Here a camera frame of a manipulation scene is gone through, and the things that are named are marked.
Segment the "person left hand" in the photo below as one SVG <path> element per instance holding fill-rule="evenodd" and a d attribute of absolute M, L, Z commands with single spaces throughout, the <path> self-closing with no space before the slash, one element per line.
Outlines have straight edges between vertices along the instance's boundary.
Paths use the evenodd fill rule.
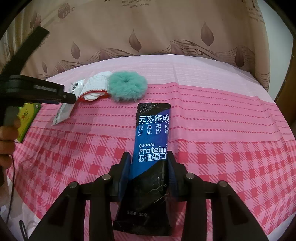
<path fill-rule="evenodd" d="M 13 126 L 1 126 L 0 128 L 0 165 L 6 170 L 12 165 L 12 154 L 15 151 L 14 141 L 17 139 L 21 122 L 16 117 Z"/>

